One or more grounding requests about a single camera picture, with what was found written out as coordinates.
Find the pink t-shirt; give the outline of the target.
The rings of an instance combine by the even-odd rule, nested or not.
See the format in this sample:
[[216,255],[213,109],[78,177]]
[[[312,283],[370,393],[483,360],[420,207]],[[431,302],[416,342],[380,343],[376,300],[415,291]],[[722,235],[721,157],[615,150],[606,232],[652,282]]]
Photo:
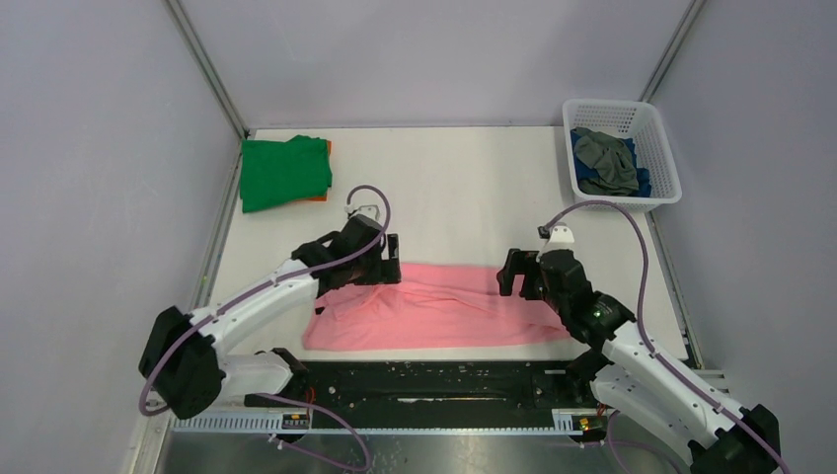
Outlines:
[[327,292],[302,337],[307,350],[503,347],[564,340],[569,331],[540,300],[502,296],[491,267],[403,264],[398,283]]

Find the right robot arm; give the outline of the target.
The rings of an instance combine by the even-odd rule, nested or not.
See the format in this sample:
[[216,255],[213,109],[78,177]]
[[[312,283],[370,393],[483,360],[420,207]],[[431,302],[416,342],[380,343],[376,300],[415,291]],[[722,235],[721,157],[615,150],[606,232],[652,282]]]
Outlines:
[[644,337],[638,318],[592,287],[570,250],[511,249],[497,272],[499,292],[548,305],[571,336],[589,346],[569,366],[572,402],[619,411],[664,442],[692,473],[772,473],[779,424],[763,405],[746,408]]

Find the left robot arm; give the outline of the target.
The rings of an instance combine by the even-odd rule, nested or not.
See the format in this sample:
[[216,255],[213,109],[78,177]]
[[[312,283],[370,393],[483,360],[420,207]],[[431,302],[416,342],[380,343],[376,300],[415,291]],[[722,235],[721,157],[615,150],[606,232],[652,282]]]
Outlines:
[[138,363],[146,384],[139,407],[155,392],[164,407],[191,419],[217,402],[269,393],[292,406],[305,396],[296,360],[280,350],[236,355],[251,335],[289,312],[312,312],[318,298],[347,285],[394,284],[401,279],[399,237],[356,213],[339,231],[300,245],[266,276],[231,298],[183,312],[176,306],[157,317]]

